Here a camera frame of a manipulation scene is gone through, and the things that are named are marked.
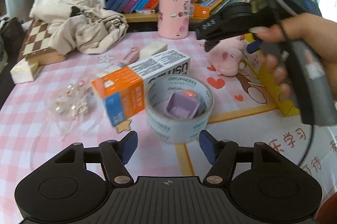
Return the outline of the person's right hand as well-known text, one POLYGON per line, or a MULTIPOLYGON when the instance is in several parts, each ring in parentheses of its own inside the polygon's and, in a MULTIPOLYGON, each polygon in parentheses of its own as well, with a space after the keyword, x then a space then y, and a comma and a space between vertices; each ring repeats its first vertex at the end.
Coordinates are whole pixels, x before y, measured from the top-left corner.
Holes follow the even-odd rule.
POLYGON ((250 32, 267 43, 302 39, 320 56, 328 77, 330 89, 336 99, 337 42, 336 22, 313 14, 302 13, 282 20, 280 24, 251 28, 250 32))

